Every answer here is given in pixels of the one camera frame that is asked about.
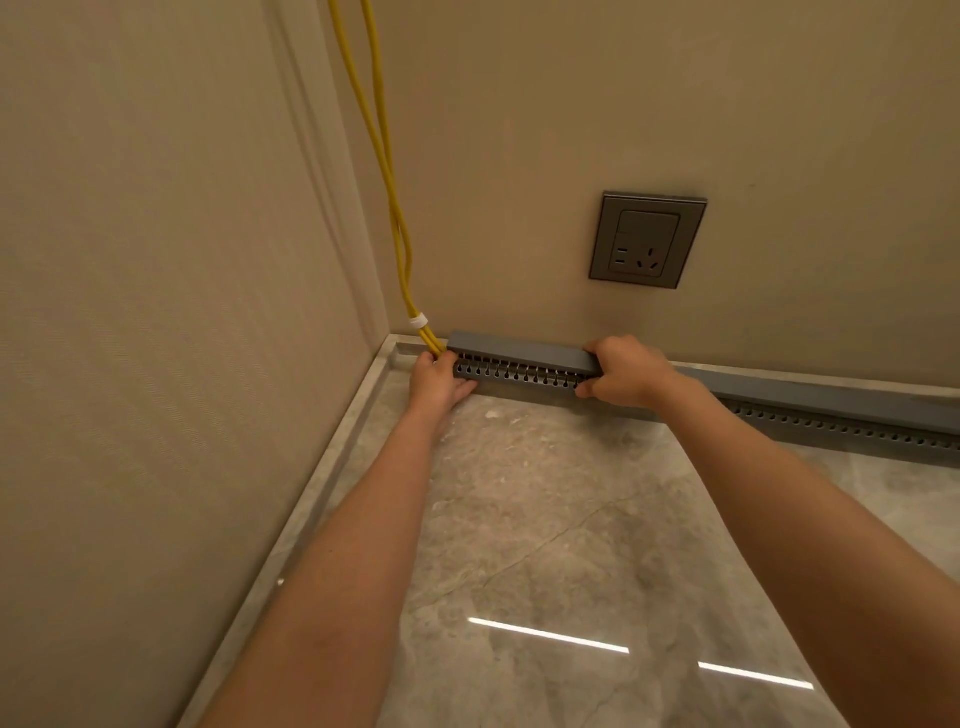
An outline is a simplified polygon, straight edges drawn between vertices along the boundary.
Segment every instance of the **hand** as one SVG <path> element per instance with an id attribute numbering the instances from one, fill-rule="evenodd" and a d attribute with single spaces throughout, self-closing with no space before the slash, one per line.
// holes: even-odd
<path id="1" fill-rule="evenodd" d="M 659 395 L 682 378 L 660 350 L 643 346 L 634 336 L 609 336 L 584 345 L 600 359 L 603 376 L 577 387 L 577 397 L 622 407 L 656 409 Z"/>
<path id="2" fill-rule="evenodd" d="M 446 429 L 450 410 L 474 389 L 477 383 L 453 376 L 457 354 L 444 352 L 437 361 L 430 352 L 422 353 L 410 375 L 410 403 L 407 414 L 431 427 L 435 438 Z"/>

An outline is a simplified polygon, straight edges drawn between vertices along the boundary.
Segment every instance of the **left hand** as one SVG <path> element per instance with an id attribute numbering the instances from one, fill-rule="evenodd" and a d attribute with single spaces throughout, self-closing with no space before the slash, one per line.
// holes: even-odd
<path id="1" fill-rule="evenodd" d="M 436 361 L 433 354 L 424 352 L 414 364 L 410 375 L 410 403 L 407 414 L 421 420 L 433 429 L 439 438 L 446 429 L 450 410 L 474 389 L 477 383 L 453 376 L 457 354 L 444 352 Z"/>

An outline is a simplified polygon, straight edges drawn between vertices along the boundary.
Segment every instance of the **electrical outlet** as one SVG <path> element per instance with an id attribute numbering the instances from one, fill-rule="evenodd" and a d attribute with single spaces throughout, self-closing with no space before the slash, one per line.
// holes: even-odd
<path id="1" fill-rule="evenodd" d="M 618 222 L 608 270 L 612 273 L 659 278 L 663 273 L 663 263 L 670 253 L 680 215 L 624 210 Z"/>
<path id="2" fill-rule="evenodd" d="M 676 288 L 707 201 L 605 192 L 590 277 Z"/>

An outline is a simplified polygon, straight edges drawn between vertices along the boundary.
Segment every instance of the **beige wall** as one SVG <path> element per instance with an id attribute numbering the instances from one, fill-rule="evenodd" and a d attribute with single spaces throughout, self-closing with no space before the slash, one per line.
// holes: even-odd
<path id="1" fill-rule="evenodd" d="M 6 726 L 175 720 L 386 334 L 273 7 L 0 10 Z"/>
<path id="2" fill-rule="evenodd" d="M 957 3 L 376 8 L 415 297 L 438 332 L 630 331 L 688 361 L 960 384 Z M 588 280 L 605 189 L 709 198 L 678 290 Z"/>

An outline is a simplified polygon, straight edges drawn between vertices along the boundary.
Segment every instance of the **ethernet cable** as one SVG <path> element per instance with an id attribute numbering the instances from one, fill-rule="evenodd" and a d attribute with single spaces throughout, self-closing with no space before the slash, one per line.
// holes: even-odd
<path id="1" fill-rule="evenodd" d="M 404 305 L 406 305 L 407 316 L 410 318 L 410 324 L 418 330 L 423 343 L 433 352 L 434 356 L 439 356 L 444 351 L 444 345 L 430 330 L 426 316 L 417 308 L 413 297 L 410 295 L 410 275 L 413 272 L 414 252 L 410 244 L 410 231 L 407 228 L 403 210 L 400 208 L 399 198 L 396 194 L 394 155 L 390 143 L 390 124 L 387 121 L 387 106 L 383 93 L 383 63 L 380 55 L 380 39 L 373 18 L 373 8 L 370 5 L 370 0 L 360 0 L 364 22 L 367 25 L 367 41 L 370 45 L 373 67 L 373 102 L 376 105 L 379 133 L 377 133 L 377 128 L 373 124 L 370 105 L 367 103 L 367 97 L 360 85 L 360 77 L 353 62 L 353 54 L 350 52 L 347 31 L 344 29 L 337 0 L 327 0 L 327 5 L 330 8 L 330 19 L 333 21 L 333 32 L 337 37 L 337 44 L 340 46 L 340 55 L 344 59 L 344 67 L 347 69 L 350 85 L 353 87 L 353 95 L 356 96 L 357 106 L 360 107 L 360 113 L 363 115 L 364 124 L 367 126 L 367 134 L 370 136 L 373 151 L 376 153 L 376 160 L 380 166 L 380 175 L 383 177 L 383 184 L 387 188 L 387 198 L 390 201 L 390 232 L 394 237 L 394 252 L 396 254 L 396 274 L 400 281 L 400 294 L 403 296 Z"/>

